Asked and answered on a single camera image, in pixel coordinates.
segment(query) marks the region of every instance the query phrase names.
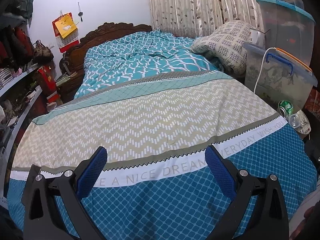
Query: white wall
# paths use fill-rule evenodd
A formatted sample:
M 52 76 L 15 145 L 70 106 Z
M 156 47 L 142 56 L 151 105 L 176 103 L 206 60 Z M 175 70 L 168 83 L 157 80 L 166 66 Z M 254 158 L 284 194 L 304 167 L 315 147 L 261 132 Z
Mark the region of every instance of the white wall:
M 78 2 L 83 12 L 83 22 L 78 16 Z M 54 45 L 51 49 L 56 65 L 56 77 L 60 76 L 59 61 L 62 58 L 54 36 L 52 21 L 59 17 L 60 11 L 71 12 L 74 22 L 78 22 L 79 38 L 95 30 L 104 22 L 125 22 L 151 25 L 149 0 L 34 0 L 33 16 L 30 23 L 32 42 L 40 39 L 45 46 Z

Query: headboard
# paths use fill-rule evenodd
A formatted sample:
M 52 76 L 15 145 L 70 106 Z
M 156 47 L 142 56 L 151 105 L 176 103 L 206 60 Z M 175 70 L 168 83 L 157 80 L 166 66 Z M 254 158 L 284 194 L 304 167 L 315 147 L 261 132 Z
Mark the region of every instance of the headboard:
M 132 23 L 104 23 L 95 31 L 89 32 L 85 37 L 80 39 L 80 44 L 71 47 L 65 54 L 65 61 L 71 73 L 77 71 L 84 74 L 83 63 L 84 57 L 89 48 L 98 46 L 106 41 L 116 40 L 128 34 L 136 32 L 151 32 L 152 27 L 145 24 L 133 26 Z
M 80 44 L 68 49 L 65 54 L 65 59 L 61 60 L 59 64 L 62 73 L 66 72 L 63 64 L 61 64 L 63 62 L 66 63 L 71 73 L 77 72 L 75 77 L 72 77 L 58 87 L 58 93 L 63 103 L 71 101 L 82 84 L 84 78 L 84 57 L 89 48 L 98 46 L 106 41 L 122 38 L 132 33 L 151 31 L 152 27 L 145 24 L 133 26 L 132 23 L 104 23 L 95 31 L 89 32 L 85 37 L 81 38 Z

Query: blanket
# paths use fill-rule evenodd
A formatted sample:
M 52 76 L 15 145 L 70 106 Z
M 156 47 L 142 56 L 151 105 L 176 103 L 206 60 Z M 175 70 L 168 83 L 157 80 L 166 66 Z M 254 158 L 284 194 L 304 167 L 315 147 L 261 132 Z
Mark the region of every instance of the blanket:
M 103 146 L 108 162 L 82 203 L 107 239 L 205 239 L 230 204 L 204 159 L 211 144 L 253 176 L 276 174 L 289 218 L 316 188 L 303 142 L 258 96 L 219 71 L 172 72 L 106 87 L 35 118 L 13 160 L 10 216 L 23 230 L 32 164 L 46 178 L 60 176 Z
M 194 39 L 159 30 L 137 32 L 88 49 L 85 76 L 75 98 L 106 86 L 173 71 L 216 70 L 189 48 Z

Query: curtain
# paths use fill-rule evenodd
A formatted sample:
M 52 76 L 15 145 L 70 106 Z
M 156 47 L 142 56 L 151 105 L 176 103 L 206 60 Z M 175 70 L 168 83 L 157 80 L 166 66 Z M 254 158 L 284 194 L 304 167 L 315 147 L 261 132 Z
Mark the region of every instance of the curtain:
M 153 29 L 176 36 L 208 36 L 219 26 L 233 20 L 242 20 L 261 30 L 261 13 L 255 0 L 150 1 Z

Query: silver screw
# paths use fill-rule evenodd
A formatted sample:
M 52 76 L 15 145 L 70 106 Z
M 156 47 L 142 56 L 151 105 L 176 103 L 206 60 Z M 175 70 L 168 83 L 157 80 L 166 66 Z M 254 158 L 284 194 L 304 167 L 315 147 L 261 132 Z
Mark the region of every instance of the silver screw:
M 247 172 L 246 170 L 241 170 L 241 171 L 240 171 L 240 175 L 241 175 L 241 176 L 244 176 L 244 177 L 245 177 L 245 176 L 248 176 L 248 172 Z
M 37 176 L 36 176 L 36 181 L 40 181 L 40 180 L 42 179 L 42 177 L 43 177 L 43 176 L 42 176 L 41 174 L 37 175 Z
M 271 175 L 270 175 L 270 179 L 272 179 L 272 180 L 277 180 L 277 176 L 274 175 L 274 174 L 271 174 Z
M 73 174 L 72 170 L 67 170 L 64 172 L 64 176 L 66 176 L 66 177 L 70 177 L 72 174 Z

